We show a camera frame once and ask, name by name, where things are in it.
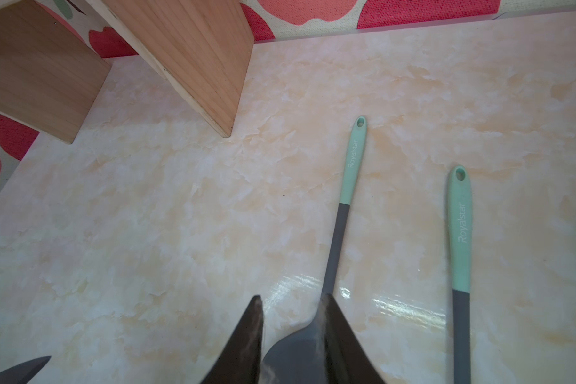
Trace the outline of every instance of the silicone spatula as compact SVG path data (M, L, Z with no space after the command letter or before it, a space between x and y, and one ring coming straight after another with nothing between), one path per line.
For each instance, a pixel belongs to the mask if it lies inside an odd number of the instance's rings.
M472 265L472 186L468 172L455 166L448 180L448 236L452 266L454 383L471 382L469 289Z
M332 295L335 287L341 244L348 221L348 211L350 211L350 204L352 203L356 178L361 167L366 136L367 120L360 116L354 122L348 142L335 231L330 244L329 261L324 275L321 297L326 294ZM318 310L314 320L307 327L284 337L269 349L262 364L262 374L269 378L269 382L280 384L327 383L325 330L323 329L325 319L322 318L324 313L325 311Z

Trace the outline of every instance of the mint green handle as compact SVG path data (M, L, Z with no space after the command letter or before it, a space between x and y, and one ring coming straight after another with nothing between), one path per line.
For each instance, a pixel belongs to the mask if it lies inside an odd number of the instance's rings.
M341 196L339 203L350 205L356 178L359 176L359 168L363 152L365 152L365 138L367 137L367 119L359 116L352 126L350 142L348 143L348 154L346 155L346 166L343 169L343 182L341 183Z
M472 268L472 185L462 165L455 166L450 173L446 209L452 288L469 293Z

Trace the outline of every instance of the wood grain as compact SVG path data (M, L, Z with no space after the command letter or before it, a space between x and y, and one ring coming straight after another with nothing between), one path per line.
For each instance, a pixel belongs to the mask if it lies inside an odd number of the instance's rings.
M0 113L71 143L109 69L33 0L0 9Z
M237 0L88 0L223 137L253 48Z

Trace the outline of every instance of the countertop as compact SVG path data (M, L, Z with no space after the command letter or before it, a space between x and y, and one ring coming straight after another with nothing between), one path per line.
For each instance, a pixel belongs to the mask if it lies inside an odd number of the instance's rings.
M350 128L335 297L389 384L452 382L445 189L472 180L474 383L576 383L576 12L255 45L220 138L141 58L0 194L0 371L198 383L261 294L314 315Z

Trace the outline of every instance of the royalstar logo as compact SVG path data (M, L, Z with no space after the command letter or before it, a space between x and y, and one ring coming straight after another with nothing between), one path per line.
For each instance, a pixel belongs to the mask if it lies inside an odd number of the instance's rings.
M458 237L458 241L466 243L468 241L468 222L466 220L465 206L459 202L459 225L461 226L461 234Z
M350 158L350 163L348 163L349 168L353 168L354 164L356 163L356 149L358 147L359 147L359 142L354 140L354 143L352 144L352 150L350 151L352 158Z

